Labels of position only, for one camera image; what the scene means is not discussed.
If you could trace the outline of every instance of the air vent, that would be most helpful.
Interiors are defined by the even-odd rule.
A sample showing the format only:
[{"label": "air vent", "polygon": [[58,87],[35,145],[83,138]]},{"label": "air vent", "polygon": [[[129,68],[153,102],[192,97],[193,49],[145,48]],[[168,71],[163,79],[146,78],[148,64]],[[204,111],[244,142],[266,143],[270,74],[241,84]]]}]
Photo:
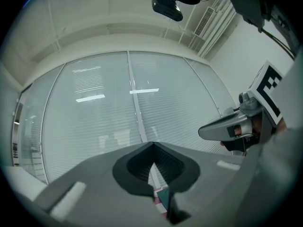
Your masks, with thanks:
[{"label": "air vent", "polygon": [[208,7],[195,30],[195,35],[201,38],[206,32],[212,20],[214,19],[215,15],[216,12],[214,8]]}]

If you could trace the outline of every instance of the ceiling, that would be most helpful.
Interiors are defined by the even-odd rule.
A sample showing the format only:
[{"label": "ceiling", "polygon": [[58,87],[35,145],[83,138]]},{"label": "ceiling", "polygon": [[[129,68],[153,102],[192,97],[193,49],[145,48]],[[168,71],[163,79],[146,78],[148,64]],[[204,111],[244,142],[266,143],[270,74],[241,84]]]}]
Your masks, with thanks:
[{"label": "ceiling", "polygon": [[[193,31],[213,1],[197,5],[182,44],[189,45]],[[151,3],[151,0],[31,0],[12,27],[1,61],[23,85],[43,58],[89,37],[131,33],[179,41],[193,6],[180,3],[184,19],[175,22],[155,13]]]}]

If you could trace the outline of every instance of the ceiling light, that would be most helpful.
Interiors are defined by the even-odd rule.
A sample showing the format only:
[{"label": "ceiling light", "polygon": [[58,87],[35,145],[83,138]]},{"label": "ceiling light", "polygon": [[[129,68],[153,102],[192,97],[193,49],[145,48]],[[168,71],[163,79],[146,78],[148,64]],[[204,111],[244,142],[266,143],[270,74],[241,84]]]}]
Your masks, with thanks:
[{"label": "ceiling light", "polygon": [[142,89],[142,90],[132,90],[129,91],[130,94],[133,93],[151,93],[151,92],[158,92],[159,88],[153,88],[153,89]]},{"label": "ceiling light", "polygon": [[81,103],[81,102],[90,101],[90,100],[103,98],[103,97],[105,97],[104,94],[100,94],[100,95],[96,95],[96,96],[88,96],[88,97],[85,97],[85,98],[79,98],[79,99],[76,99],[76,101],[78,103]]}]

